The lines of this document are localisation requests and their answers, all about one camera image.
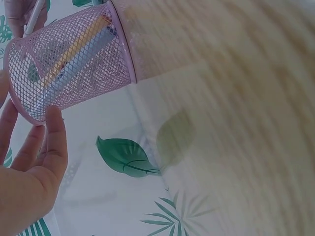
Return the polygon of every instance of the palm leaf pattern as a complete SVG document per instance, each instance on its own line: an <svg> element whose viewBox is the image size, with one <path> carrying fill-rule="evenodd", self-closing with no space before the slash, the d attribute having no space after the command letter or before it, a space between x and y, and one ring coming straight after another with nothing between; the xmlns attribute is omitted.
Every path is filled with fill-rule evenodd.
<svg viewBox="0 0 315 236"><path fill-rule="evenodd" d="M12 149L10 148L4 159L4 163L3 163L4 167L9 167L12 164L12 161L13 161L12 154L13 152L12 152Z"/></svg>
<svg viewBox="0 0 315 236"><path fill-rule="evenodd" d="M44 219L41 218L17 236L51 236L51 233Z"/></svg>
<svg viewBox="0 0 315 236"><path fill-rule="evenodd" d="M215 209L204 210L208 196L193 197L189 201L185 192L183 193L181 205L179 206L179 191L175 194L174 200L159 198L155 204L160 209L159 213L146 214L154 217L152 220L141 220L141 222L161 227L147 236L154 236L164 231L169 231L169 236L201 236L204 232L209 234L206 227L198 222L197 218L214 211Z"/></svg>

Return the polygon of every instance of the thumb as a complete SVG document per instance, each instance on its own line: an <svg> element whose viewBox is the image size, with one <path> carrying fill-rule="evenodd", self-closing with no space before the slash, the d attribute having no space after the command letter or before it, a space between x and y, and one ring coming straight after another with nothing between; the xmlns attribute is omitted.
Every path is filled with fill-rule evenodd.
<svg viewBox="0 0 315 236"><path fill-rule="evenodd" d="M5 102L9 91L9 78L4 70L0 70L0 108Z"/></svg>

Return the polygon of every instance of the pencil holder rim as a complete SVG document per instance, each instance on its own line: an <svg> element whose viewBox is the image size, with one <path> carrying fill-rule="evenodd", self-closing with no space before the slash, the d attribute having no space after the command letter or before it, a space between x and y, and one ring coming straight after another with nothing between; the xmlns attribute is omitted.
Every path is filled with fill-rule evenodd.
<svg viewBox="0 0 315 236"><path fill-rule="evenodd" d="M45 122L44 121L37 121L37 120L35 120L33 117L31 117L29 115L29 113L22 106L22 103L21 103L19 97L17 96L17 93L14 90L14 87L13 87L13 84L12 84L12 80L11 80L11 76L10 76L10 73L9 73L9 71L10 71L9 70L9 51L10 51L10 48L15 42L18 42L20 40L21 40L21 38L13 38L7 44L5 52L4 52L4 55L3 55L3 68L7 72L7 74L9 75L9 94L10 94L11 100L12 100L15 108L21 114L21 116L23 116L23 118L26 119L31 124L36 125L36 126L41 126L41 125L44 125Z"/></svg>

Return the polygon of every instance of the leaf print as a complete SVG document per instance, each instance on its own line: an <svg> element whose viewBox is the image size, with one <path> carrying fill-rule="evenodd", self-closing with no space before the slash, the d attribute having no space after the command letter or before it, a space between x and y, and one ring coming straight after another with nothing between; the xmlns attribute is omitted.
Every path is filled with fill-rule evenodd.
<svg viewBox="0 0 315 236"><path fill-rule="evenodd" d="M179 192L177 192L177 193L175 194L175 196L174 196L174 201L173 201L173 203L174 203L175 206L177 205L178 194L179 194Z"/></svg>
<svg viewBox="0 0 315 236"><path fill-rule="evenodd" d="M99 136L97 149L106 164L114 171L131 177L160 175L158 168L152 166L143 148L129 139L106 139Z"/></svg>
<svg viewBox="0 0 315 236"><path fill-rule="evenodd" d="M157 235L158 233L164 231L164 230L167 230L169 227L171 227L172 225L168 225L168 226L165 226L164 228L162 229L159 229L157 231L154 231L153 233L149 234L148 236L153 236L153 235Z"/></svg>
<svg viewBox="0 0 315 236"><path fill-rule="evenodd" d="M19 236L51 236L43 218L25 229Z"/></svg>
<svg viewBox="0 0 315 236"><path fill-rule="evenodd" d="M187 229L189 229L189 231L191 231L194 235L196 236L201 236L200 233L197 232L197 230L194 229L194 227L192 227L190 224L188 224L187 222L184 222L184 225L187 227Z"/></svg>
<svg viewBox="0 0 315 236"><path fill-rule="evenodd" d="M197 222L196 220L193 219L189 219L192 223L196 224L197 226L199 226L201 229L203 229L205 232L208 232L206 227L204 227L202 224L200 224L199 222Z"/></svg>
<svg viewBox="0 0 315 236"><path fill-rule="evenodd" d="M46 2L47 2L47 11L49 11L50 10L50 6L51 6L50 0L47 0Z"/></svg>
<svg viewBox="0 0 315 236"><path fill-rule="evenodd" d="M165 201L167 204L170 204L172 207L174 207L176 209L175 204L171 200L169 200L167 198L160 198L160 199Z"/></svg>
<svg viewBox="0 0 315 236"><path fill-rule="evenodd" d="M10 148L8 153L5 156L3 166L4 167L9 167L12 164L12 161L13 161L12 149Z"/></svg>
<svg viewBox="0 0 315 236"><path fill-rule="evenodd" d="M4 52L5 52L4 48L0 48L0 59L3 58Z"/></svg>
<svg viewBox="0 0 315 236"><path fill-rule="evenodd" d="M151 215L151 216L158 216L158 217L161 217L161 218L164 218L166 220L168 220L169 222L172 222L174 223L173 220L171 220L170 218L168 218L167 216L163 215L163 214L160 214L160 213L152 213L152 214L147 214L147 215Z"/></svg>
<svg viewBox="0 0 315 236"><path fill-rule="evenodd" d="M5 16L0 16L0 43L11 40L12 32L5 20Z"/></svg>
<svg viewBox="0 0 315 236"><path fill-rule="evenodd" d="M184 232L185 232L185 236L189 236L189 234L187 233L187 231L184 229Z"/></svg>
<svg viewBox="0 0 315 236"><path fill-rule="evenodd" d="M208 196L205 196L191 211L190 215L194 215L197 211L199 211L200 207L206 202Z"/></svg>
<svg viewBox="0 0 315 236"><path fill-rule="evenodd" d="M182 236L182 224L178 222L177 236Z"/></svg>
<svg viewBox="0 0 315 236"><path fill-rule="evenodd" d="M156 205L162 210L162 211L164 211L166 214L168 214L170 217L173 217L175 220L178 220L179 221L179 219L173 214L173 213L171 213L168 209L166 209L165 207L163 207L161 204L159 204L159 203L157 203L157 202L155 202L156 203Z"/></svg>
<svg viewBox="0 0 315 236"><path fill-rule="evenodd" d="M187 211L188 212L191 212L191 207L193 206L193 204L194 204L194 202L196 201L196 199L199 197L199 195L196 195L196 196L194 196L190 201L189 201L189 203L188 203L188 209L187 209Z"/></svg>
<svg viewBox="0 0 315 236"><path fill-rule="evenodd" d="M186 193L183 194L183 202L182 202L182 219L185 215L185 208L186 208Z"/></svg>
<svg viewBox="0 0 315 236"><path fill-rule="evenodd" d="M174 231L175 231L175 224L171 228L171 231L169 232L169 236L173 236L174 235Z"/></svg>
<svg viewBox="0 0 315 236"><path fill-rule="evenodd" d="M172 225L172 222L156 221L156 220L140 220L143 223L151 225Z"/></svg>
<svg viewBox="0 0 315 236"><path fill-rule="evenodd" d="M192 216L189 216L189 217L198 217L198 216L201 216L201 215L208 214L208 213L210 213L210 212L212 212L214 210L216 210L216 209L205 210L205 211L202 211L202 212L200 212L198 214L195 214L195 215L192 215Z"/></svg>

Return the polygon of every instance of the mesh pencil holder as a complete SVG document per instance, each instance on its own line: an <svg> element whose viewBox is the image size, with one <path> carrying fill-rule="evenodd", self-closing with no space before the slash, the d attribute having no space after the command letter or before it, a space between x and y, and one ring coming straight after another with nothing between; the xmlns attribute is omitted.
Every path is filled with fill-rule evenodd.
<svg viewBox="0 0 315 236"><path fill-rule="evenodd" d="M11 40L3 63L14 105L35 125L45 123L50 105L63 110L136 82L110 1Z"/></svg>

